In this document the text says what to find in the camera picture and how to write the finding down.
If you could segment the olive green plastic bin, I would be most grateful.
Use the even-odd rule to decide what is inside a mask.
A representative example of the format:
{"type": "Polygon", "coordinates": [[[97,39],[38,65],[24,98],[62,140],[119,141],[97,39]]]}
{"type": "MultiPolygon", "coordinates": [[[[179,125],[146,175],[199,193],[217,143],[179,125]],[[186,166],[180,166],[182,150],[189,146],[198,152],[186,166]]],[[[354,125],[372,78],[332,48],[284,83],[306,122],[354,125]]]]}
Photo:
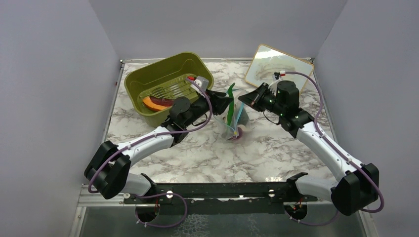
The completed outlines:
{"type": "Polygon", "coordinates": [[[185,96],[194,102],[198,96],[191,88],[191,83],[186,81],[188,76],[208,79],[209,89],[214,85],[210,70],[193,52],[182,52],[135,70],[127,75],[124,85],[136,112],[149,126],[157,127],[164,122],[169,111],[152,111],[143,103],[143,99],[147,96],[164,99],[185,96]]]}

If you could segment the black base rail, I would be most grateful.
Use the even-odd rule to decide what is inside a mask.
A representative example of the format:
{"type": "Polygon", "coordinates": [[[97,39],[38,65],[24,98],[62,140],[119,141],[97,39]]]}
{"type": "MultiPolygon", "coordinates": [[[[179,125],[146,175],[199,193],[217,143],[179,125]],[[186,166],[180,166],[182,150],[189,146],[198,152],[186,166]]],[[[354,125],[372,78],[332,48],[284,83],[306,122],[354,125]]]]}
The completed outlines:
{"type": "Polygon", "coordinates": [[[296,189],[297,174],[285,182],[257,183],[155,183],[144,197],[119,193],[105,199],[83,188],[78,205],[86,207],[133,207],[141,218],[188,214],[290,214],[302,219],[311,203],[327,203],[320,196],[303,195],[296,189]]]}

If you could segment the clear zip top bag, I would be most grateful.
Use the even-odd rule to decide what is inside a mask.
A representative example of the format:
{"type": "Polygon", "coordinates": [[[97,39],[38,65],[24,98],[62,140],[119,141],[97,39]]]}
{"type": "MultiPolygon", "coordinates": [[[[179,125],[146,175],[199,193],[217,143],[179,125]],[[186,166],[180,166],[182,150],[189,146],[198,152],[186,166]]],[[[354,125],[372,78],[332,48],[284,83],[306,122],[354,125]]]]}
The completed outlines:
{"type": "MultiPolygon", "coordinates": [[[[214,116],[214,119],[217,121],[217,124],[218,124],[217,133],[219,135],[219,139],[223,139],[226,141],[233,141],[233,140],[230,140],[230,138],[233,136],[234,132],[237,130],[238,124],[240,123],[245,124],[248,121],[250,121],[251,123],[249,113],[247,112],[248,110],[247,105],[243,104],[242,102],[238,100],[239,96],[247,94],[247,93],[248,91],[245,89],[241,89],[241,88],[233,89],[234,115],[232,117],[232,123],[230,126],[227,125],[227,121],[226,121],[228,108],[221,115],[214,116]]],[[[250,132],[244,132],[242,138],[250,132]]]]}

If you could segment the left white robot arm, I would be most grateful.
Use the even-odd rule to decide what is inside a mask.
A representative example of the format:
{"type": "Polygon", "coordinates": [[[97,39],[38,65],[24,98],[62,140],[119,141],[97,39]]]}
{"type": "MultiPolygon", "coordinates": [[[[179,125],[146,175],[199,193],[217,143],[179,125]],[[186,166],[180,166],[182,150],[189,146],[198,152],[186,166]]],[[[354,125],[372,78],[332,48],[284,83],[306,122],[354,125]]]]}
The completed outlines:
{"type": "Polygon", "coordinates": [[[189,133],[187,127],[206,116],[193,128],[203,128],[211,116],[223,113],[233,102],[226,93],[207,90],[195,102],[178,97],[170,107],[167,119],[152,132],[118,145],[102,143],[84,171],[89,180],[88,191],[111,199],[120,193],[136,195],[148,203],[155,198],[153,181],[145,174],[134,175],[130,168],[142,159],[179,144],[189,133]]]}

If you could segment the green chili pepper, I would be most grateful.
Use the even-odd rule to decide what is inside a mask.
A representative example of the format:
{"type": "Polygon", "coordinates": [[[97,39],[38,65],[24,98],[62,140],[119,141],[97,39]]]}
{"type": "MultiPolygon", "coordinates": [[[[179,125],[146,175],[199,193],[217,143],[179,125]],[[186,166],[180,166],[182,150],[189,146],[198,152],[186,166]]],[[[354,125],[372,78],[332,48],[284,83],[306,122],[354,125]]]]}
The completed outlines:
{"type": "Polygon", "coordinates": [[[232,101],[229,104],[229,108],[228,108],[228,112],[227,112],[227,117],[226,117],[226,121],[227,121],[227,125],[230,126],[232,123],[232,117],[234,115],[234,95],[233,95],[233,88],[235,86],[235,83],[232,83],[228,90],[227,90],[227,94],[229,97],[232,98],[232,101]]]}

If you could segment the white garlic piece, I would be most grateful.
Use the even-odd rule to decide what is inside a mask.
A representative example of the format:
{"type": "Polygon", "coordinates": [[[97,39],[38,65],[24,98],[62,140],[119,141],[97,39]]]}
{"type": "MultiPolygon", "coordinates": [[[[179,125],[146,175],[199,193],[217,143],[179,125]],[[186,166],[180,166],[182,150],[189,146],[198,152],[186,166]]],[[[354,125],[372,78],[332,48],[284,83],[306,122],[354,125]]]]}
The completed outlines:
{"type": "Polygon", "coordinates": [[[247,123],[240,123],[238,124],[238,128],[240,128],[243,132],[250,132],[251,131],[251,123],[248,121],[247,123]]]}

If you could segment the purple red onion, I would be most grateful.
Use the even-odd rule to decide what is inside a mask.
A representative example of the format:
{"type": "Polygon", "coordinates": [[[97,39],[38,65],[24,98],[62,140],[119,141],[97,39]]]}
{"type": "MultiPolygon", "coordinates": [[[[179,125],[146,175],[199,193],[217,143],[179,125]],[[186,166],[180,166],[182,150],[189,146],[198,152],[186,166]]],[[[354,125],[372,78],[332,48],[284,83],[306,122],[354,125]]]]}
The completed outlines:
{"type": "Polygon", "coordinates": [[[242,136],[243,136],[243,130],[242,130],[242,128],[241,127],[237,127],[237,130],[234,132],[234,134],[233,134],[233,136],[230,138],[230,140],[233,140],[233,141],[235,141],[235,140],[239,140],[239,139],[241,139],[242,138],[242,136]]]}

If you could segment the wood framed whiteboard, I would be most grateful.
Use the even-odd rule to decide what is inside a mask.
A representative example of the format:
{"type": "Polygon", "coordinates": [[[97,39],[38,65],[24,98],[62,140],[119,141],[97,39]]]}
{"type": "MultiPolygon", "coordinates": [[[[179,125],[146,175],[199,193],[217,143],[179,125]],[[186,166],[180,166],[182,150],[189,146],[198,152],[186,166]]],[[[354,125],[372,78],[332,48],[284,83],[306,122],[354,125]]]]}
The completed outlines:
{"type": "Polygon", "coordinates": [[[270,84],[275,79],[275,72],[293,71],[311,75],[314,65],[287,53],[281,52],[265,44],[258,46],[254,58],[245,75],[245,82],[255,87],[262,83],[270,84]]]}

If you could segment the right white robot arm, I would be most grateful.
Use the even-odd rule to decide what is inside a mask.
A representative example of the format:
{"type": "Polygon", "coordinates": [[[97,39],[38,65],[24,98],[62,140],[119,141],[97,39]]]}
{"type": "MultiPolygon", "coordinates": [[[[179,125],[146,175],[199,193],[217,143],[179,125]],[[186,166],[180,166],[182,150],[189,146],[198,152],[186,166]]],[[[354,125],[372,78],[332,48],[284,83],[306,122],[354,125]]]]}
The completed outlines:
{"type": "Polygon", "coordinates": [[[294,82],[277,82],[275,92],[263,83],[238,99],[255,111],[278,115],[278,124],[305,144],[335,177],[334,182],[308,174],[289,178],[287,182],[291,184],[285,187],[288,199],[297,201],[304,195],[314,196],[332,202],[341,214],[350,216],[379,198],[378,168],[372,163],[363,164],[330,140],[312,115],[299,106],[299,90],[294,82]]]}

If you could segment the orange squash slice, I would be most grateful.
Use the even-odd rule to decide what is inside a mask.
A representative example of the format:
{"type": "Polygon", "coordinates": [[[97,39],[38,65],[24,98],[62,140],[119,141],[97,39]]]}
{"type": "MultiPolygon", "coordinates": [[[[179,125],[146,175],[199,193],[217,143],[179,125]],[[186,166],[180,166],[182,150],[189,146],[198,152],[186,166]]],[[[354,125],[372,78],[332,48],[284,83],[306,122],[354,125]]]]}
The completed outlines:
{"type": "Polygon", "coordinates": [[[167,106],[154,103],[150,96],[143,98],[142,102],[145,105],[145,107],[147,107],[148,109],[154,112],[162,111],[168,108],[167,106]]]}

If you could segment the red meat slice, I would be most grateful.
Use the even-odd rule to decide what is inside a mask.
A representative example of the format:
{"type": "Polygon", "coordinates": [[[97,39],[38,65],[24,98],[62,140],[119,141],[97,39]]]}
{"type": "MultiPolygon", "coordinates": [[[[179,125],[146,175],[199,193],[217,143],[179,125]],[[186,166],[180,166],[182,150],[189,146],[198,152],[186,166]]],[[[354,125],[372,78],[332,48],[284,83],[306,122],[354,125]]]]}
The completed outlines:
{"type": "Polygon", "coordinates": [[[155,96],[150,96],[150,100],[152,103],[164,107],[170,107],[173,105],[174,100],[173,99],[166,99],[166,98],[158,98],[155,96]]]}

